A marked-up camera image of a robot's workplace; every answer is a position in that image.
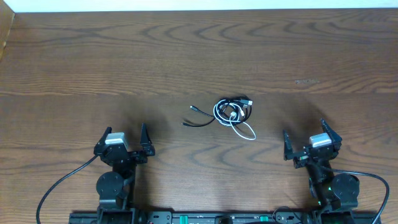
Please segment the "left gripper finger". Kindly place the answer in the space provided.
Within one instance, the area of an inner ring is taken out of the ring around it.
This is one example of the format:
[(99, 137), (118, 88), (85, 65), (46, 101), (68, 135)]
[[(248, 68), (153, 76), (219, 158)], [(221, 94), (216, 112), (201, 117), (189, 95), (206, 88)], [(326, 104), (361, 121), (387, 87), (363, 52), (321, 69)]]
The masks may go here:
[(154, 156), (155, 155), (155, 148), (150, 140), (147, 126), (145, 123), (142, 124), (141, 128), (141, 138), (140, 138), (140, 145), (147, 156)]
[(101, 136), (101, 138), (100, 138), (99, 141), (98, 141), (98, 147), (104, 146), (104, 145), (106, 144), (106, 143), (105, 143), (105, 140), (106, 140), (108, 134), (110, 134), (111, 132), (112, 132), (112, 127), (107, 127), (107, 128), (105, 129), (103, 135)]

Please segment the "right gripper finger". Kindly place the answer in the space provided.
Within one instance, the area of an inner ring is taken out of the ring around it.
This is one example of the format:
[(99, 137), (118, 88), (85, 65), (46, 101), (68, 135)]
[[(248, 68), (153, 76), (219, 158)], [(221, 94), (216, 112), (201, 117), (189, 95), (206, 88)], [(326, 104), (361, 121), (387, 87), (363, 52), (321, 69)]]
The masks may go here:
[(291, 160), (293, 158), (293, 148), (286, 130), (283, 130), (284, 135), (284, 160)]
[(330, 137), (331, 142), (333, 144), (337, 144), (337, 143), (341, 143), (342, 142), (342, 138), (340, 135), (338, 135), (329, 125), (328, 123), (324, 120), (321, 119), (321, 126), (322, 126), (322, 130), (327, 133), (327, 135)]

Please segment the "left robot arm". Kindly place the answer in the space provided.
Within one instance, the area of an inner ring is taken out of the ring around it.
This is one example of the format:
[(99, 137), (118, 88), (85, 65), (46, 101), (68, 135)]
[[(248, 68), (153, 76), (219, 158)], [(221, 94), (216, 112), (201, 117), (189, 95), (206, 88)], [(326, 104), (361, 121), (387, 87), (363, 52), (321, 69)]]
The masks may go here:
[(97, 223), (147, 223), (148, 214), (134, 207), (136, 167), (147, 163), (155, 155), (155, 148), (142, 125), (139, 141), (141, 150), (129, 151), (124, 133), (114, 133), (106, 128), (94, 147), (94, 155), (112, 168), (99, 177), (96, 191), (99, 195)]

